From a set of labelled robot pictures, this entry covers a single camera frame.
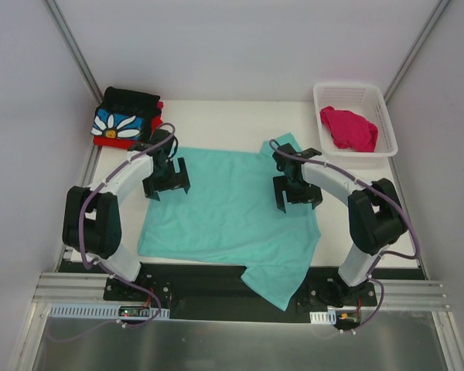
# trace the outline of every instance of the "red folded cloth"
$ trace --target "red folded cloth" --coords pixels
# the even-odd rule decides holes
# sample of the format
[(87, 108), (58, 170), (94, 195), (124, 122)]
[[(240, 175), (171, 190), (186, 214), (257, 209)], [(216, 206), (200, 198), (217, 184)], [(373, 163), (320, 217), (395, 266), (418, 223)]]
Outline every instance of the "red folded cloth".
[(374, 152), (377, 146), (378, 128), (366, 118), (351, 111), (323, 108), (319, 115), (322, 123), (332, 133), (337, 148), (354, 148), (358, 152)]

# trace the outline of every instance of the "white table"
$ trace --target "white table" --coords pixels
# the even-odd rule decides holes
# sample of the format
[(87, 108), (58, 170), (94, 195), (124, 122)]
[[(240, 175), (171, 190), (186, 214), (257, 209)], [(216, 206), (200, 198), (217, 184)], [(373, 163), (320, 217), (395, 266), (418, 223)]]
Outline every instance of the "white table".
[[(176, 137), (182, 147), (259, 152), (263, 141), (290, 131), (301, 148), (319, 148), (312, 103), (192, 100), (166, 100), (164, 103), (162, 119), (176, 126)], [(126, 153), (120, 149), (103, 148), (94, 179), (104, 178), (116, 165), (124, 161)], [(353, 172), (365, 179), (378, 180), (384, 177), (394, 181), (386, 160), (378, 168), (357, 169)], [(141, 185), (126, 198), (120, 208), (122, 243), (136, 255), (148, 203)], [(316, 208), (316, 218), (322, 236), (316, 246), (311, 265), (341, 265), (352, 245), (347, 208), (323, 191), (323, 202)], [(408, 233), (391, 249), (413, 254)], [(79, 253), (74, 251), (70, 259), (80, 261)], [(139, 256), (139, 259), (144, 263), (200, 264), (195, 261), (142, 256)], [(386, 256), (378, 267), (417, 267), (417, 263), (415, 260)]]

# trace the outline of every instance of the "white plastic laundry basket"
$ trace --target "white plastic laundry basket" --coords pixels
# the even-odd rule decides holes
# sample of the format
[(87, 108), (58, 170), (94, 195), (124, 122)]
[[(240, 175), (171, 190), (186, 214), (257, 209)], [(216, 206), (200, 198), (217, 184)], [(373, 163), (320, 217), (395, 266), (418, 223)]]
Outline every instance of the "white plastic laundry basket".
[[(321, 151), (330, 161), (348, 168), (371, 168), (381, 165), (385, 158), (397, 153), (394, 129), (380, 89), (364, 84), (318, 83), (313, 88), (313, 96)], [(319, 115), (320, 110), (327, 106), (352, 111), (375, 124), (378, 127), (375, 152), (338, 149)]]

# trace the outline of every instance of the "teal cloth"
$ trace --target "teal cloth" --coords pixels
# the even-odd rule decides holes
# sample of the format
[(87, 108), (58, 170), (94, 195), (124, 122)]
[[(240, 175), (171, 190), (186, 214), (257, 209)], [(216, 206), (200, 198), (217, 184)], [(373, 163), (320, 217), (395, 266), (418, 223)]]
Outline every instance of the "teal cloth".
[[(300, 150), (289, 133), (278, 139)], [(191, 189), (151, 202), (139, 254), (244, 265), (242, 281), (282, 310), (304, 280), (320, 232), (311, 205), (277, 209), (272, 150), (261, 153), (179, 148)]]

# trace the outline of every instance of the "purple cable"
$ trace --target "purple cable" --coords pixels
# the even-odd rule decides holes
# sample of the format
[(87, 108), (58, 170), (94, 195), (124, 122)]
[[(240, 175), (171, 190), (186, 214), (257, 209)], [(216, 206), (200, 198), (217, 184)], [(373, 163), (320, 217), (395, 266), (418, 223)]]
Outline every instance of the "purple cable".
[(344, 170), (343, 168), (340, 168), (339, 166), (336, 166), (334, 164), (330, 164), (329, 162), (313, 160), (312, 158), (300, 158), (300, 157), (296, 157), (296, 156), (293, 156), (293, 155), (289, 155), (288, 153), (282, 152), (282, 151), (280, 151), (278, 149), (278, 146), (280, 144), (275, 139), (271, 139), (269, 141), (269, 144), (270, 144), (271, 149), (273, 149), (276, 153), (284, 156), (285, 158), (290, 158), (291, 160), (295, 160), (295, 161), (299, 161), (299, 162), (308, 162), (308, 163), (315, 164), (315, 165), (326, 166), (326, 167), (331, 168), (331, 169), (339, 172), (340, 174), (346, 176), (347, 178), (349, 178), (350, 180), (352, 180), (353, 182), (355, 182), (359, 186), (362, 186), (365, 189), (368, 189), (373, 194), (377, 195), (378, 197), (382, 198), (386, 202), (390, 203), (392, 205), (392, 207), (401, 216), (401, 218), (403, 219), (405, 225), (409, 229), (409, 234), (411, 234), (411, 239), (412, 239), (412, 241), (414, 243), (414, 246), (415, 246), (414, 255), (405, 255), (405, 254), (402, 254), (402, 253), (398, 253), (396, 251), (384, 251), (384, 252), (378, 254), (377, 258), (375, 259), (373, 264), (371, 264), (370, 269), (367, 272), (367, 276), (370, 279), (369, 281), (372, 281), (375, 284), (378, 284), (380, 286), (381, 294), (380, 294), (380, 301), (378, 302), (378, 305), (375, 308), (375, 310), (373, 311), (373, 313), (371, 313), (370, 317), (368, 317), (366, 321), (364, 321), (359, 326), (357, 326), (357, 328), (360, 328), (361, 326), (363, 326), (363, 325), (367, 324), (369, 321), (371, 321), (374, 318), (375, 315), (377, 315), (377, 313), (380, 311), (381, 305), (384, 302), (384, 296), (385, 296), (384, 284), (382, 284), (379, 280), (375, 280), (374, 278), (371, 278), (371, 273), (373, 273), (374, 268), (380, 262), (381, 257), (383, 255), (385, 255), (385, 254), (388, 254), (388, 255), (395, 255), (396, 257), (402, 257), (404, 259), (414, 260), (414, 259), (419, 259), (420, 255), (421, 255), (421, 245), (419, 244), (418, 236), (417, 236), (417, 234), (415, 232), (414, 227), (412, 226), (411, 220), (409, 219), (409, 216), (406, 215), (404, 210), (393, 199), (391, 199), (387, 195), (384, 195), (382, 192), (380, 192), (377, 189), (373, 188), (371, 185), (366, 184), (362, 180), (359, 180), (358, 178), (356, 178), (354, 175), (352, 175), (347, 170)]
[[(104, 182), (101, 182), (100, 185), (93, 192), (91, 192), (91, 194), (86, 198), (86, 200), (84, 200), (84, 203), (80, 208), (78, 228), (79, 228), (79, 250), (80, 250), (81, 259), (83, 261), (83, 265), (84, 265), (84, 267), (86, 269), (88, 269), (88, 270), (91, 269), (95, 265), (95, 262), (96, 262), (95, 259), (93, 259), (93, 262), (88, 262), (87, 258), (86, 258), (86, 246), (84, 245), (84, 220), (85, 220), (87, 206), (89, 205), (91, 200), (107, 185), (107, 183), (110, 182), (123, 168), (125, 168), (125, 166), (129, 165), (135, 159), (140, 158), (140, 157), (148, 154), (149, 152), (152, 152), (152, 151), (162, 147), (165, 143), (171, 141), (175, 137), (176, 127), (174, 125), (172, 125), (170, 123), (164, 123), (164, 124), (159, 125), (158, 128), (161, 128), (163, 126), (170, 126), (170, 128), (172, 129), (172, 132), (170, 133), (170, 135), (167, 138), (160, 141), (158, 144), (153, 145), (152, 147), (147, 148), (144, 151), (139, 152), (137, 155), (132, 156), (130, 160), (125, 160), (124, 162), (122, 162), (117, 168), (114, 169), (113, 172), (111, 172), (107, 176), (107, 178), (104, 180)], [(125, 323), (125, 327), (128, 327), (128, 328), (141, 327), (143, 325), (146, 325), (148, 322), (152, 321), (153, 319), (155, 319), (156, 317), (158, 317), (160, 315), (160, 313), (162, 312), (162, 304), (160, 303), (160, 300), (158, 299), (158, 297), (155, 294), (153, 294), (147, 288), (144, 288), (142, 286), (134, 284), (133, 282), (130, 282), (130, 281), (124, 279), (123, 277), (120, 277), (120, 276), (114, 274), (114, 272), (110, 271), (110, 269), (105, 267), (102, 263), (99, 263), (99, 266), (107, 274), (114, 275), (115, 279), (119, 280), (120, 282), (123, 282), (127, 286), (130, 286), (132, 288), (135, 288), (137, 290), (145, 292), (146, 294), (151, 296), (156, 301), (156, 304), (158, 306), (158, 311), (154, 315), (152, 315), (151, 317), (148, 317), (146, 320), (144, 320), (143, 322), (138, 323), (138, 324)], [(100, 327), (108, 325), (109, 323), (117, 323), (117, 320), (110, 319), (110, 320), (107, 320), (107, 321), (103, 321), (102, 323), (97, 324), (96, 326), (88, 329), (87, 331), (81, 332), (80, 334), (75, 335), (75, 336), (73, 336), (71, 338), (68, 338), (68, 339), (55, 339), (54, 337), (52, 337), (51, 334), (49, 333), (49, 326), (47, 326), (47, 328), (46, 328), (45, 335), (48, 338), (48, 340), (50, 340), (52, 342), (58, 342), (58, 343), (72, 342), (72, 341), (78, 340), (78, 339), (80, 339), (80, 338), (82, 338), (82, 337), (84, 337), (86, 335), (89, 335), (93, 331), (96, 331)]]

